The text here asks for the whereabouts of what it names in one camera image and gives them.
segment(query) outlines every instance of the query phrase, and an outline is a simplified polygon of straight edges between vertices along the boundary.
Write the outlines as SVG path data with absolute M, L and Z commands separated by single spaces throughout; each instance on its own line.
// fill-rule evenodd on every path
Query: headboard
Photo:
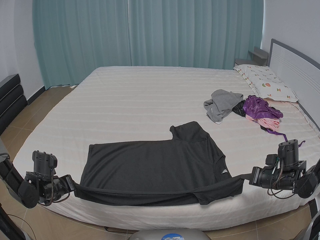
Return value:
M 271 39 L 268 64 L 298 96 L 298 104 L 320 130 L 320 64 L 296 49 Z

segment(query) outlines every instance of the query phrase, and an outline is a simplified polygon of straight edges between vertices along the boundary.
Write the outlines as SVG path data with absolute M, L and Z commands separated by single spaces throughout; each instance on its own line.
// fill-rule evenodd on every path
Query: black t-shirt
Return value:
M 173 138 L 89 146 L 76 196 L 107 204 L 170 206 L 200 203 L 242 192 L 225 155 L 197 122 L 171 126 Z

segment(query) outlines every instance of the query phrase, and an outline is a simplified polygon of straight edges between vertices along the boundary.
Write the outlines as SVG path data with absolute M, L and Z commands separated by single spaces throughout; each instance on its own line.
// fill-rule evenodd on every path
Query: gray towel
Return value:
M 243 94 L 233 93 L 232 91 L 216 90 L 211 94 L 211 99 L 203 103 L 204 108 L 207 110 L 207 115 L 210 119 L 219 123 L 222 118 L 229 115 L 234 106 L 243 100 Z

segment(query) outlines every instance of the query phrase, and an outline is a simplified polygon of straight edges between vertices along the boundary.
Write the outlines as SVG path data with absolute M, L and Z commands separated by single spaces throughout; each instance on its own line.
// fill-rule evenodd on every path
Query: floor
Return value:
M 73 89 L 69 86 L 55 87 L 46 90 L 30 106 L 27 106 L 8 126 L 0 136 L 13 160 L 23 143 L 45 118 L 48 112 L 69 94 Z M 41 206 L 27 209 L 10 196 L 5 185 L 0 181 L 0 203 L 8 213 L 23 218 L 34 230 L 37 240 L 127 240 L 134 231 L 96 226 L 53 213 Z M 11 216 L 12 220 L 32 238 L 29 226 L 19 218 Z M 207 231 L 206 234 L 214 240 L 252 239 L 288 240 L 294 238 L 311 221 L 308 204 L 298 209 L 276 216 L 249 222 L 243 225 Z

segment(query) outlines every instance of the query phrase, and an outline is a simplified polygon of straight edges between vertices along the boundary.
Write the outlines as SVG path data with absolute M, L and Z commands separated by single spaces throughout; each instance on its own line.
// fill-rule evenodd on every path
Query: curtain fold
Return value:
M 263 0 L 129 0 L 132 65 L 232 69 L 260 47 Z
M 131 65 L 128 0 L 33 0 L 33 28 L 46 89 Z

